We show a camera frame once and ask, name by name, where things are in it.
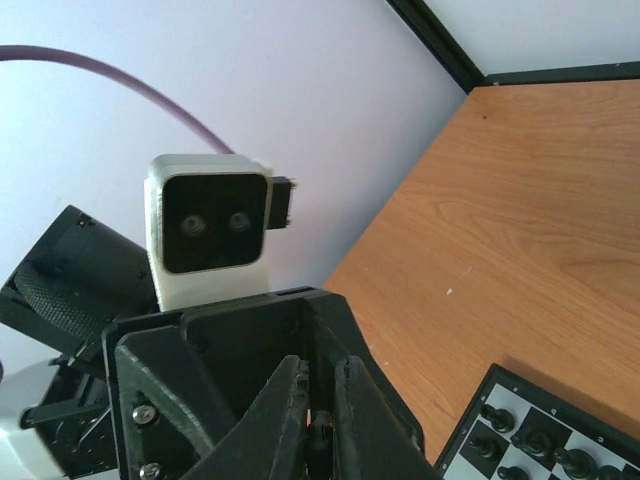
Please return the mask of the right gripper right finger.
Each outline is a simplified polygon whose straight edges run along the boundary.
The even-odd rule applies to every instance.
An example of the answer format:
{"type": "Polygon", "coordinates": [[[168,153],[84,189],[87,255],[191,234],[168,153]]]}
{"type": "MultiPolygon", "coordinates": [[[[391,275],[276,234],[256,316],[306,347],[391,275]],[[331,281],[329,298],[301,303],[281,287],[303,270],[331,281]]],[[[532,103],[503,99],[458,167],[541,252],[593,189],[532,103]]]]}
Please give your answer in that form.
{"type": "Polygon", "coordinates": [[[333,423],[335,479],[439,477],[356,356],[336,365],[333,423]]]}

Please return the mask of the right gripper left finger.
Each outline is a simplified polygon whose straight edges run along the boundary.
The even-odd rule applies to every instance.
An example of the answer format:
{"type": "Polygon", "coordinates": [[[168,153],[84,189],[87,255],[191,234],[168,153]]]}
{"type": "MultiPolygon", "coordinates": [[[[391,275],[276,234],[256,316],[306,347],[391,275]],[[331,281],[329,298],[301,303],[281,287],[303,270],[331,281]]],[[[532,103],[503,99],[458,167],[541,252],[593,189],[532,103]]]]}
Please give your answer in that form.
{"type": "Polygon", "coordinates": [[[186,479],[300,479],[309,408],[309,366],[286,356],[240,422],[186,479]]]}

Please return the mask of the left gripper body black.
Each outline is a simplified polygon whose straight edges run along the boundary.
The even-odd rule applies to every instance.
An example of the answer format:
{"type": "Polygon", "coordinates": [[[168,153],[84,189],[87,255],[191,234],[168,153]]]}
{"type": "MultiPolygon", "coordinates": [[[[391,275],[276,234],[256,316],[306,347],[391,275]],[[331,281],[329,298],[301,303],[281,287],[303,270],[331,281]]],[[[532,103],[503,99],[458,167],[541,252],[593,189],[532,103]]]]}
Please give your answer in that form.
{"type": "MultiPolygon", "coordinates": [[[[302,287],[120,320],[104,332],[103,353],[122,478],[129,479],[122,472],[127,461],[120,439],[116,344],[128,333],[166,326],[178,328],[195,349],[237,417],[236,425],[280,362],[295,355],[309,366],[307,427],[315,411],[328,411],[334,440],[335,368],[349,356],[360,358],[392,413],[425,456],[424,434],[417,418],[374,360],[346,299],[302,287]]],[[[179,456],[175,465],[165,469],[158,463],[145,464],[138,479],[186,479],[184,475],[204,459],[187,442],[175,452],[179,456]]]]}

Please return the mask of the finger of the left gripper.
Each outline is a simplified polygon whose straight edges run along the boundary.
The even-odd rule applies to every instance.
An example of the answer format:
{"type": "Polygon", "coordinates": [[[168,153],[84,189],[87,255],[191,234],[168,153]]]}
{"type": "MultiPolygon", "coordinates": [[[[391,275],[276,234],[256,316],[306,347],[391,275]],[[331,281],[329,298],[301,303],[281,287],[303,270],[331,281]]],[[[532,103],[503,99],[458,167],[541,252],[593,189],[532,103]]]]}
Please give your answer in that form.
{"type": "Polygon", "coordinates": [[[114,351],[127,466],[138,479],[143,465],[175,465],[175,448],[187,442],[205,458],[237,417],[201,358],[176,327],[124,335],[114,351]]]}

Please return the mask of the black bishop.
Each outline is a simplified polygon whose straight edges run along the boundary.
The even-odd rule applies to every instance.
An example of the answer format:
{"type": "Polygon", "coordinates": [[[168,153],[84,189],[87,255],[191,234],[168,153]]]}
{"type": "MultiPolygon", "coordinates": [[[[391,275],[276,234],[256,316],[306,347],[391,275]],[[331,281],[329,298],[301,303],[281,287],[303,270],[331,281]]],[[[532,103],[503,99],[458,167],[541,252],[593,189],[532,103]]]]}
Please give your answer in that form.
{"type": "Polygon", "coordinates": [[[328,411],[317,410],[307,427],[305,462],[310,479],[331,479],[333,475],[333,426],[328,411]]]}
{"type": "Polygon", "coordinates": [[[582,449],[556,448],[553,458],[569,479],[591,480],[598,476],[599,468],[595,459],[582,449]]]}

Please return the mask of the black rook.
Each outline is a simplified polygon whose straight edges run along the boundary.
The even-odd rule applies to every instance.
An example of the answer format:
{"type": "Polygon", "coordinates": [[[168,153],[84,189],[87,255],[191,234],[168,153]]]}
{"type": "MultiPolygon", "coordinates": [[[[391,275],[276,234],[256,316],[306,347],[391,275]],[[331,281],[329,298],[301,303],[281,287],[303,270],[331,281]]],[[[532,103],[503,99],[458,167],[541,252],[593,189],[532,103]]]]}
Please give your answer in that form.
{"type": "Polygon", "coordinates": [[[492,405],[484,404],[480,416],[487,420],[498,433],[509,433],[515,428],[515,418],[506,409],[496,409],[492,405]]]}

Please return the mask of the black pawn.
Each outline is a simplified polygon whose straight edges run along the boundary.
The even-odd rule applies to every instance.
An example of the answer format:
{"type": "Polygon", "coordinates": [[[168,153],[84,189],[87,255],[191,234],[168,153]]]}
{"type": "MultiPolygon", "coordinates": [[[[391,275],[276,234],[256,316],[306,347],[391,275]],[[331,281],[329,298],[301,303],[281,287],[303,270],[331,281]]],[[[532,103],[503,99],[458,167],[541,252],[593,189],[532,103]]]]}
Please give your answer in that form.
{"type": "Polygon", "coordinates": [[[502,458],[502,447],[500,443],[493,438],[473,437],[469,440],[469,445],[479,457],[487,461],[498,461],[502,458]]]}
{"type": "Polygon", "coordinates": [[[500,466],[496,473],[500,480],[529,480],[528,473],[518,466],[500,466]]]}

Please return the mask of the black knight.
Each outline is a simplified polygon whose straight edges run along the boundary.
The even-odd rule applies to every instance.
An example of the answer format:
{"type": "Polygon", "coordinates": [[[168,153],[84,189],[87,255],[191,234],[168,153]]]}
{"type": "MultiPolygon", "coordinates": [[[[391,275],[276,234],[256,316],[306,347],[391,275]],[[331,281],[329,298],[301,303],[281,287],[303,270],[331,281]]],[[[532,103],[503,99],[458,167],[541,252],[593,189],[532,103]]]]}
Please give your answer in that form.
{"type": "Polygon", "coordinates": [[[548,435],[535,427],[521,427],[516,434],[511,437],[512,444],[536,459],[547,459],[551,456],[553,444],[548,435]]]}

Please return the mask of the black queen piece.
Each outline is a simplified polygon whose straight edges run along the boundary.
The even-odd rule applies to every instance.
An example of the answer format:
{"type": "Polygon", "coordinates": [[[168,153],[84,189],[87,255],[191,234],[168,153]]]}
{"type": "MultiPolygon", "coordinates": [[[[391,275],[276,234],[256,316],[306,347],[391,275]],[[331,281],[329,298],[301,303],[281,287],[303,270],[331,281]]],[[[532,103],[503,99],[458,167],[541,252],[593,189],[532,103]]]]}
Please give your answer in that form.
{"type": "Polygon", "coordinates": [[[628,476],[623,470],[613,465],[604,465],[598,471],[598,479],[599,480],[628,480],[628,476]]]}

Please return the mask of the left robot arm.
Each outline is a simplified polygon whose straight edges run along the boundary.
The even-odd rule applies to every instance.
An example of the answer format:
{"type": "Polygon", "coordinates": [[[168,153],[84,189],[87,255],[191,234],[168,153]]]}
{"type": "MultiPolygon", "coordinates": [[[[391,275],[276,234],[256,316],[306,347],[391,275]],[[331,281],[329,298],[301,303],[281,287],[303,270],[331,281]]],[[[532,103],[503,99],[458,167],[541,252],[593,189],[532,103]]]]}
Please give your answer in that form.
{"type": "Polygon", "coordinates": [[[329,291],[160,312],[143,250],[71,206],[2,287],[1,321],[57,352],[2,380],[5,479],[435,475],[329,291]]]}

